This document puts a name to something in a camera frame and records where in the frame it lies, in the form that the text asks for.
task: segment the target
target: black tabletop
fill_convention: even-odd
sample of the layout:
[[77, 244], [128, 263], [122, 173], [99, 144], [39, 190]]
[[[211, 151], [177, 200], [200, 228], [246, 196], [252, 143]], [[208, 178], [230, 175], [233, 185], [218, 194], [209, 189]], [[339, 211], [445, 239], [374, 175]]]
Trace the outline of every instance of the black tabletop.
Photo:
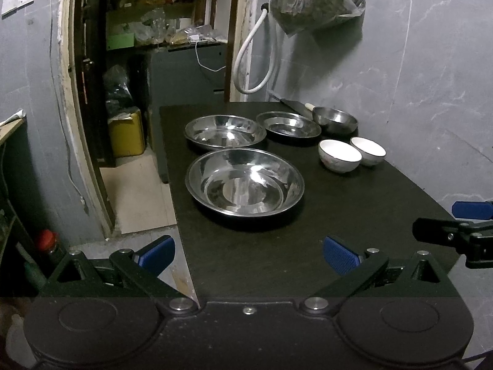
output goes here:
[[379, 248], [393, 258], [430, 251], [449, 271], [452, 248], [417, 242], [411, 227], [420, 216], [450, 219], [430, 196], [388, 162], [338, 175], [324, 168], [317, 144], [290, 146], [267, 140], [262, 148], [292, 163], [305, 180], [302, 201], [271, 222], [226, 221], [201, 208], [188, 193], [185, 174], [199, 155], [183, 135], [194, 118], [232, 114], [255, 119], [289, 108], [277, 102], [185, 105], [161, 108], [169, 183], [183, 249], [199, 297], [296, 297], [338, 278], [324, 261], [322, 241], [335, 235], [355, 246]]

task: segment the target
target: floor tile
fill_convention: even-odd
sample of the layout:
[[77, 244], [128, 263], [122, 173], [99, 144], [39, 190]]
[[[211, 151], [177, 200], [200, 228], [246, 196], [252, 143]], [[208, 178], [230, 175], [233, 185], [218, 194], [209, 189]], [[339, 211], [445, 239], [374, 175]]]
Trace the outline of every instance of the floor tile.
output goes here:
[[115, 168], [100, 169], [122, 234], [170, 224], [167, 207], [172, 208], [171, 197], [164, 199], [152, 154], [148, 148], [140, 156], [117, 159]]
[[168, 224], [174, 225], [177, 223], [177, 218], [174, 214], [174, 206], [173, 206], [173, 200], [171, 198], [171, 189], [169, 188], [169, 184], [162, 183], [161, 189], [163, 193], [164, 204], [166, 206], [166, 215], [168, 216]]
[[113, 252], [130, 248], [135, 252], [163, 235], [174, 239], [175, 254], [173, 262], [159, 275], [159, 279], [189, 298], [198, 301], [193, 287], [192, 278], [186, 262], [183, 245], [176, 226], [166, 226], [148, 231], [122, 235], [105, 242], [93, 242], [71, 247], [84, 252], [87, 258], [108, 258]]

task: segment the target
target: white hose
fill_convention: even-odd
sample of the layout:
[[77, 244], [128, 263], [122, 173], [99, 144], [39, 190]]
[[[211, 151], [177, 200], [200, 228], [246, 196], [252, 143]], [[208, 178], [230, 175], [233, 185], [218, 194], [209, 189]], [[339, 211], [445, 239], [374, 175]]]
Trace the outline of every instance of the white hose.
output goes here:
[[272, 50], [271, 50], [271, 56], [270, 56], [270, 62], [269, 62], [269, 70], [267, 71], [267, 74], [265, 75], [265, 78], [260, 82], [257, 86], [251, 89], [244, 89], [240, 85], [240, 80], [238, 78], [238, 70], [240, 69], [240, 63], [243, 58], [243, 55], [245, 55], [245, 51], [247, 51], [248, 45], [252, 41], [253, 37], [255, 36], [255, 33], [257, 33], [258, 29], [262, 25], [263, 21], [265, 18], [267, 18], [267, 13], [268, 11], [266, 9], [262, 10], [262, 14], [260, 15], [260, 18], [258, 19], [257, 23], [253, 27], [252, 31], [248, 35], [248, 37], [245, 39], [243, 42], [243, 45], [238, 52], [238, 55], [236, 57], [235, 65], [233, 66], [233, 83], [238, 89], [240, 93], [243, 93], [244, 95], [251, 95], [252, 93], [258, 92], [261, 88], [263, 88], [266, 83], [269, 81], [270, 77], [272, 76], [272, 73], [274, 72], [274, 67], [275, 67], [275, 59], [277, 55], [277, 29], [275, 29], [275, 23], [273, 26], [273, 32], [272, 32]]

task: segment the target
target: stainless steel plate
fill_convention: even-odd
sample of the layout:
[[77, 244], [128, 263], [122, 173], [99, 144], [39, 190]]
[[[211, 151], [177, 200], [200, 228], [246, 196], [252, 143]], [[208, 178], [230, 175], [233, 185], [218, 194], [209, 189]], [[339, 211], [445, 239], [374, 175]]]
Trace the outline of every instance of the stainless steel plate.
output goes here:
[[322, 132], [312, 120], [290, 112], [263, 112], [256, 119], [267, 131], [291, 138], [316, 138]]
[[284, 212], [303, 196], [299, 171], [274, 154], [246, 148], [207, 153], [188, 168], [185, 183], [204, 206], [227, 216]]
[[253, 146], [266, 132], [255, 121], [235, 115], [209, 115], [185, 126], [185, 137], [206, 150]]

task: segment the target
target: door frame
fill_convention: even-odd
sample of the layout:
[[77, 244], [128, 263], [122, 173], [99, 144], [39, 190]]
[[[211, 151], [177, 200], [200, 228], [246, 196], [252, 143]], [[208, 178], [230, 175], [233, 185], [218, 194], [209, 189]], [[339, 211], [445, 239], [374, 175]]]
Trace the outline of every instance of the door frame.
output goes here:
[[99, 171], [99, 168], [95, 169], [92, 165], [80, 114], [77, 82], [75, 77], [71, 76], [71, 71], [75, 68], [74, 22], [71, 13], [71, 6], [74, 2], [75, 0], [60, 0], [58, 10], [62, 100], [75, 161], [87, 192], [88, 201], [86, 203], [89, 208], [93, 209], [104, 238], [111, 238], [114, 234], [111, 220], [114, 213], [108, 212], [103, 193], [98, 186], [96, 171]]
[[[96, 171], [92, 165], [91, 157], [89, 154], [89, 148], [84, 133], [82, 124], [82, 117], [80, 114], [80, 100], [78, 95], [78, 88], [75, 77], [71, 76], [71, 70], [75, 68], [75, 53], [74, 53], [74, 21], [71, 13], [71, 6], [74, 0], [60, 0], [58, 11], [58, 39], [60, 47], [60, 69], [61, 69], [61, 84], [62, 84], [62, 97], [64, 103], [65, 117], [67, 126], [70, 133], [70, 139], [74, 150], [75, 161], [80, 170], [80, 175], [84, 183], [88, 201], [86, 202], [89, 207], [94, 209], [97, 216], [100, 229], [105, 238], [111, 238], [116, 235], [113, 223], [111, 221], [114, 213], [109, 213], [104, 201], [104, 194], [100, 190], [97, 182]], [[245, 15], [250, 10], [251, 2], [249, 0], [232, 0], [229, 34], [228, 34], [228, 57], [227, 57], [227, 72], [226, 72], [226, 85], [228, 88], [231, 85], [231, 95], [225, 93], [225, 97], [228, 101], [232, 99], [235, 101], [240, 100], [239, 93], [235, 93], [235, 89], [231, 81], [231, 69], [233, 64], [233, 57], [236, 56], [241, 44], [248, 35], [248, 31], [251, 28], [251, 20], [244, 21], [244, 18], [248, 18]]]

